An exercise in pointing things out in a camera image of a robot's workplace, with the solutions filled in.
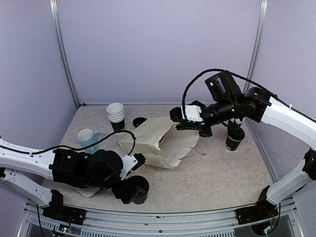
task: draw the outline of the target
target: marble tabletop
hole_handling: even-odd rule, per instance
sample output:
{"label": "marble tabletop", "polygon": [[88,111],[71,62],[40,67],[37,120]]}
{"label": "marble tabletop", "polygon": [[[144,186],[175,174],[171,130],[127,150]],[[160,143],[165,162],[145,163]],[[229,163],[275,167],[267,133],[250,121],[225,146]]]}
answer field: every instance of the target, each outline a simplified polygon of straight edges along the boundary
{"label": "marble tabletop", "polygon": [[[133,130],[136,117],[168,116],[172,105],[126,105],[125,128]],[[83,208],[126,212],[193,212],[222,209],[254,203],[271,179],[259,151],[246,126],[246,137],[234,152],[225,149],[227,131],[223,125],[212,127],[213,136],[199,138],[178,167],[165,169],[143,165],[131,175],[142,175],[150,184],[148,198],[142,205],[124,205],[110,190],[85,198],[71,187],[45,180],[43,185],[64,195],[64,204]],[[106,106],[81,106],[66,131],[61,144],[79,147],[77,134],[84,128],[111,133]],[[114,150],[121,157],[124,151],[118,141],[126,134],[116,134],[98,145],[99,149]]]}

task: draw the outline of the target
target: cup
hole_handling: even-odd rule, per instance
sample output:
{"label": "cup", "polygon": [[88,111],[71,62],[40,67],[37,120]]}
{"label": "cup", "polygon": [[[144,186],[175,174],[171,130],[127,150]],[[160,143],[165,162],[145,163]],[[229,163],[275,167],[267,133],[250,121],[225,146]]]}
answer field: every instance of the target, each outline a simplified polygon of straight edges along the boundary
{"label": "cup", "polygon": [[107,115],[114,131],[120,131],[125,128],[124,105],[113,103],[107,106]]}
{"label": "cup", "polygon": [[[82,147],[89,146],[95,142],[98,142],[101,140],[101,132],[99,130],[92,131],[91,129],[84,129],[81,130],[78,135],[77,139],[80,142],[80,145]],[[97,151],[97,145],[90,147],[88,149],[84,150],[87,153],[93,154]]]}
{"label": "cup", "polygon": [[226,149],[229,151],[235,151],[244,138],[245,133],[242,128],[239,127],[238,129],[227,129],[227,138],[225,143]]}

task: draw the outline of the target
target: white wall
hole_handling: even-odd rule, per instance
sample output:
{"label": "white wall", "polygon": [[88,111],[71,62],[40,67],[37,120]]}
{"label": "white wall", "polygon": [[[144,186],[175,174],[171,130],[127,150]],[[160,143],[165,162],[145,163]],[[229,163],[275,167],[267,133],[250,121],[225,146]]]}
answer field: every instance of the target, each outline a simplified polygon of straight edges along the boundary
{"label": "white wall", "polygon": [[[57,145],[75,108],[49,1],[0,1],[0,134],[34,148]],[[27,199],[0,185],[0,236],[16,236]]]}
{"label": "white wall", "polygon": [[[316,1],[269,1],[254,80],[316,118]],[[309,147],[285,132],[252,123],[278,179]],[[308,237],[316,233],[316,184],[293,195]]]}
{"label": "white wall", "polygon": [[[67,0],[58,8],[82,103],[179,103],[205,69],[246,76],[260,1]],[[212,101],[202,79],[188,94],[195,99]]]}

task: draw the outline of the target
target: blue mug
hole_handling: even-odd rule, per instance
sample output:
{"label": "blue mug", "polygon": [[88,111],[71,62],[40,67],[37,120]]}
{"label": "blue mug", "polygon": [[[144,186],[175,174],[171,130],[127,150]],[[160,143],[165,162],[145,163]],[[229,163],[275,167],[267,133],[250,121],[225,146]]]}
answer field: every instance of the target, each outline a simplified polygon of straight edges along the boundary
{"label": "blue mug", "polygon": [[[91,129],[84,129],[77,135],[77,139],[82,147],[89,146],[101,140],[101,132],[99,130],[92,131]],[[97,151],[97,146],[90,147],[84,150],[87,153],[93,154]]]}

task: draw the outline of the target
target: beige bag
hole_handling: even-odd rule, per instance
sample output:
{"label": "beige bag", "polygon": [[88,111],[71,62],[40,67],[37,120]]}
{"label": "beige bag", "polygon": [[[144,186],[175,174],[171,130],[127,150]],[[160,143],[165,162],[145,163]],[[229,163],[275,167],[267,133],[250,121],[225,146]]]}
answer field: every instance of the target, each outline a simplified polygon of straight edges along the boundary
{"label": "beige bag", "polygon": [[[149,118],[133,130],[136,146],[133,153],[142,153],[146,163],[173,169],[198,142],[198,131],[177,131],[169,117]],[[125,152],[133,146],[130,135],[119,141]]]}

